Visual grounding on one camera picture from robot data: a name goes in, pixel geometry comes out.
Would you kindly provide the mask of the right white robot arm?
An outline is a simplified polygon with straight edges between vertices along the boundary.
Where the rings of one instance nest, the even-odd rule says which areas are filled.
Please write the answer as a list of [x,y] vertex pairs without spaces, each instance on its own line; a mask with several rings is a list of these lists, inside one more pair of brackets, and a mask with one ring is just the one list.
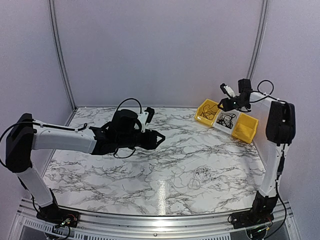
[[238,81],[238,94],[222,83],[220,89],[227,96],[223,98],[218,108],[224,112],[246,109],[251,111],[252,104],[267,103],[268,115],[265,125],[265,137],[268,142],[267,165],[262,183],[255,194],[249,210],[230,215],[230,221],[236,227],[245,224],[258,224],[272,217],[277,202],[282,199],[279,185],[284,170],[287,153],[296,135],[295,106],[270,93],[263,93],[259,89],[252,89],[250,79]]

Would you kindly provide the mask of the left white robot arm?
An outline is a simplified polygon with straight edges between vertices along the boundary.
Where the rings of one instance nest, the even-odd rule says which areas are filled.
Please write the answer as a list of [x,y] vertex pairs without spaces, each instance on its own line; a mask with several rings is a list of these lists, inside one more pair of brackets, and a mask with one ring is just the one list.
[[0,163],[16,174],[22,186],[37,201],[37,217],[58,223],[73,213],[59,207],[53,191],[34,168],[31,152],[66,150],[104,156],[116,155],[119,149],[155,150],[166,137],[146,127],[154,113],[150,107],[140,113],[129,109],[116,110],[112,120],[103,126],[84,124],[81,128],[47,124],[25,113],[0,137],[5,139],[5,160]]

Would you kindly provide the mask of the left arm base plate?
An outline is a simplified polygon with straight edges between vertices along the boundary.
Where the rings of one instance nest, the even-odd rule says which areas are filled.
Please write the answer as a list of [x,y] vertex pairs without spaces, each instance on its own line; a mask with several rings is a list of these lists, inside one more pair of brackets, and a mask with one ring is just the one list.
[[76,228],[79,222],[80,213],[77,211],[71,211],[66,209],[61,209],[58,213],[53,213],[52,215],[45,216],[44,214],[37,213],[36,218],[53,223],[55,225],[61,225],[64,221],[64,226],[69,226],[71,228]]

